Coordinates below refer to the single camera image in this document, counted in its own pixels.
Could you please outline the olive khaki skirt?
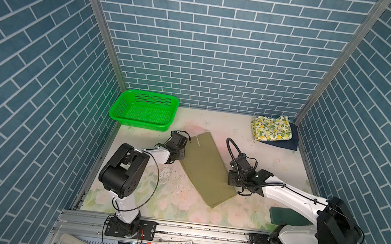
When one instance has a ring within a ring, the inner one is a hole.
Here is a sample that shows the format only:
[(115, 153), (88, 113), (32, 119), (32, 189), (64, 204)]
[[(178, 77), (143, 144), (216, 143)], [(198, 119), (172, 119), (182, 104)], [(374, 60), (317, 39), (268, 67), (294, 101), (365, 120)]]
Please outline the olive khaki skirt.
[(191, 138), (181, 166), (202, 199), (214, 208), (237, 195), (228, 185), (228, 171), (209, 132)]

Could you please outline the dark green pad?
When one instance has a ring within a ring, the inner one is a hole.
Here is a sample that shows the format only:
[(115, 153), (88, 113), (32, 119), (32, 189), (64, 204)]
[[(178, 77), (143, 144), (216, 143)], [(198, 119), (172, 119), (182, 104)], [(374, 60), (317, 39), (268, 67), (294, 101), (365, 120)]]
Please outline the dark green pad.
[(312, 223), (296, 211), (288, 208), (271, 207), (270, 221), (276, 225), (311, 226)]

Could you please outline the yellow lemon print skirt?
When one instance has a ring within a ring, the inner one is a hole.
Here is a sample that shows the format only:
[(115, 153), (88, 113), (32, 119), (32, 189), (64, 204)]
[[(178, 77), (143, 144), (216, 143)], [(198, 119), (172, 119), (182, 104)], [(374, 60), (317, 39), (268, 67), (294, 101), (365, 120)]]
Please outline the yellow lemon print skirt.
[(288, 141), (293, 137), (287, 116), (278, 118), (258, 116), (251, 121), (253, 138), (259, 142)]

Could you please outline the green plastic basket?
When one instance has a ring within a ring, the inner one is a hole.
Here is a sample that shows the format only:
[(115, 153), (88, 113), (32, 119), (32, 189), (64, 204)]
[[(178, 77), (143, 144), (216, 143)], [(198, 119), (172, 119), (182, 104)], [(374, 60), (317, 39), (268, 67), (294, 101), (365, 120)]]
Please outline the green plastic basket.
[(165, 132), (172, 125), (179, 104), (171, 95), (126, 90), (110, 108), (109, 116), (121, 125)]

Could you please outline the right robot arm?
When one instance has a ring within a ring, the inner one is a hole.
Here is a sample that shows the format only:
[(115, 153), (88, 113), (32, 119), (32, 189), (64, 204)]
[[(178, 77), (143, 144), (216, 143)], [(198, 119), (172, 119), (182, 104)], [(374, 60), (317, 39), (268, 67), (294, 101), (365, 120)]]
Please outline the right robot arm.
[(361, 244), (364, 233), (346, 204), (299, 190), (264, 169), (256, 170), (247, 156), (231, 158), (228, 184), (277, 201), (297, 212), (309, 225), (283, 224), (268, 236), (268, 244)]

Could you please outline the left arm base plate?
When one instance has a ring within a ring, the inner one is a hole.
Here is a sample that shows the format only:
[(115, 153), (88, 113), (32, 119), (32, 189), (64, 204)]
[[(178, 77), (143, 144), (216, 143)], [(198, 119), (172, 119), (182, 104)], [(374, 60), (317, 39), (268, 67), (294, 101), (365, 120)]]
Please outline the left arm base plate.
[(134, 220), (124, 223), (116, 216), (110, 216), (104, 227), (104, 235), (117, 238), (136, 238), (153, 241), (156, 232), (156, 221)]

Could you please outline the dark blue denim skirt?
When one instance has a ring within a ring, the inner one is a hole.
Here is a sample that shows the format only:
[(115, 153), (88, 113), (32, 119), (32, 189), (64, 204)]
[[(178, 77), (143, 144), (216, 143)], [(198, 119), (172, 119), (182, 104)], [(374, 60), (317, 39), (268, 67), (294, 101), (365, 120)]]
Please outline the dark blue denim skirt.
[(291, 139), (290, 140), (279, 140), (279, 141), (261, 141), (261, 143), (270, 145), (270, 146), (275, 146), (278, 148), (282, 149), (287, 149), (287, 150), (292, 150), (292, 151), (297, 151), (298, 150), (298, 144), (299, 144), (299, 131), (298, 131), (298, 126), (294, 123), (290, 124), (291, 126)]

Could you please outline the white plastic cup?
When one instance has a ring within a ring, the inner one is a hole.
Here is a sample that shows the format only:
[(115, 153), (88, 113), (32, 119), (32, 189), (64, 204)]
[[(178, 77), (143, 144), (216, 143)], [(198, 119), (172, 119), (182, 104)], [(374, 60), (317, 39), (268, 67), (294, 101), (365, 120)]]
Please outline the white plastic cup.
[(75, 236), (72, 236), (70, 234), (62, 234), (60, 237), (60, 241), (65, 244), (88, 244), (80, 239), (78, 239)]

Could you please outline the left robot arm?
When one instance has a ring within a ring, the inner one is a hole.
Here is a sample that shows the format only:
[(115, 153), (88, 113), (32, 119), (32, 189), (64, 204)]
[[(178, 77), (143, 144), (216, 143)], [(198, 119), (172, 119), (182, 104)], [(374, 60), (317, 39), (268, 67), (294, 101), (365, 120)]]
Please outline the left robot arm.
[(114, 218), (130, 233), (140, 221), (140, 206), (132, 195), (144, 175), (147, 165), (156, 167), (172, 164), (185, 158), (187, 143), (191, 141), (186, 131), (173, 130), (165, 143), (153, 148), (137, 149), (130, 144), (121, 144), (98, 174), (103, 188), (110, 193), (115, 209)]

